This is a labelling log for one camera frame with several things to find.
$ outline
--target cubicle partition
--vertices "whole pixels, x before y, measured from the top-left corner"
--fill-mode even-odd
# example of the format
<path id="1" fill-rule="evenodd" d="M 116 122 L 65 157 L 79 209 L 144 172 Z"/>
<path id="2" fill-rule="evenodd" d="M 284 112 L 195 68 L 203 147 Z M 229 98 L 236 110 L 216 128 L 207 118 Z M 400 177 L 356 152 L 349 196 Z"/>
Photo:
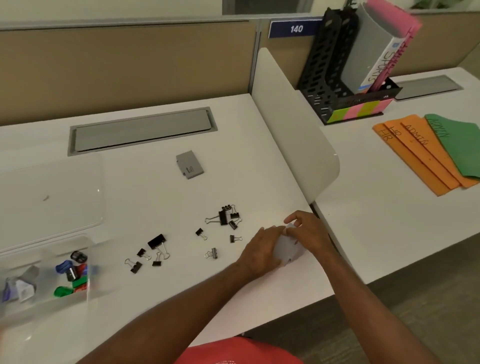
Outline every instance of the cubicle partition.
<path id="1" fill-rule="evenodd" d="M 419 15 L 392 75 L 457 66 L 480 12 Z M 296 87 L 313 36 L 268 38 L 270 19 L 0 31 L 0 125 L 251 91 L 261 47 Z"/>

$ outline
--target blue sign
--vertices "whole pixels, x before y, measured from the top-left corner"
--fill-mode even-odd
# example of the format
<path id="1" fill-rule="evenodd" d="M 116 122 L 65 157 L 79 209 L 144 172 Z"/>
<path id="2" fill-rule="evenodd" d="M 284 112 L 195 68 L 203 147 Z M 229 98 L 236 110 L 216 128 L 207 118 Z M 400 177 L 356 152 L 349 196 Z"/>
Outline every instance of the blue sign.
<path id="1" fill-rule="evenodd" d="M 286 38 L 288 36 L 315 36 L 322 18 L 300 20 L 273 20 L 270 23 L 269 38 Z"/>

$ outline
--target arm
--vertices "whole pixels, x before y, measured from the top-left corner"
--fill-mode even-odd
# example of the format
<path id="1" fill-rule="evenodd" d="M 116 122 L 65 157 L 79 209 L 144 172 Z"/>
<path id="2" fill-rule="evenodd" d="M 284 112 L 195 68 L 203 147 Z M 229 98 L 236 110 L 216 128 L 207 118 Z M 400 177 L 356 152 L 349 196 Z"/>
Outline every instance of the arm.
<path id="1" fill-rule="evenodd" d="M 280 265 L 272 253 L 283 229 L 261 228 L 237 262 L 138 316 L 78 364 L 175 362 L 243 286 Z"/>
<path id="2" fill-rule="evenodd" d="M 322 265 L 349 326 L 372 364 L 441 364 L 440 361 L 363 284 L 330 243 L 328 232 L 314 214 L 296 211 L 285 229 Z"/>

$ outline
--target forearm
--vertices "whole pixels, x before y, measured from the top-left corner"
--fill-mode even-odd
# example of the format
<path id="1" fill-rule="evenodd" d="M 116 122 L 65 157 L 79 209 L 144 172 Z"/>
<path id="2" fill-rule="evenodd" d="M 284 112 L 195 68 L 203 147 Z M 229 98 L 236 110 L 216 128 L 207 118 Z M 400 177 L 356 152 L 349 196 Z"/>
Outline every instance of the forearm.
<path id="1" fill-rule="evenodd" d="M 315 254 L 349 326 L 372 364 L 439 364 L 438 359 L 363 284 L 332 247 Z"/>
<path id="2" fill-rule="evenodd" d="M 173 363 L 251 279 L 234 263 L 138 316 L 79 364 Z"/>

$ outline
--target white desk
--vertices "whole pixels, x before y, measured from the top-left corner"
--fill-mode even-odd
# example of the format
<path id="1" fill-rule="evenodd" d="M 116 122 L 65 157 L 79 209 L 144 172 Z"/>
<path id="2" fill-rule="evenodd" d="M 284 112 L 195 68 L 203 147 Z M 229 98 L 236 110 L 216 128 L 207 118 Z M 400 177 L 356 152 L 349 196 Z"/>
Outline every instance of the white desk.
<path id="1" fill-rule="evenodd" d="M 446 74 L 464 90 L 392 102 L 383 116 L 321 126 L 340 158 L 340 175 L 316 203 L 343 255 L 366 282 L 480 232 L 480 185 L 435 196 L 372 130 L 380 122 L 435 113 L 476 122 L 480 81 L 461 68 Z"/>
<path id="2" fill-rule="evenodd" d="M 89 349 L 141 312 L 204 280 L 235 261 L 261 226 L 279 225 L 296 209 L 309 206 L 250 95 L 126 110 L 0 129 L 0 170 L 65 159 L 71 125 L 209 106 L 218 131 L 98 152 L 103 159 L 105 222 L 86 230 L 99 244 L 94 264 L 97 287 L 112 290 L 90 300 Z M 193 150 L 205 173 L 187 180 L 177 154 Z M 235 204 L 239 228 L 205 225 L 221 206 Z M 202 228 L 207 241 L 195 235 Z M 136 257 L 163 233 L 171 257 L 161 267 Z M 242 236 L 230 244 L 228 236 Z M 205 259 L 212 247 L 217 260 Z M 139 260 L 137 274 L 124 260 Z M 237 335 L 332 294 L 314 257 L 306 253 L 242 289 L 193 344 Z"/>

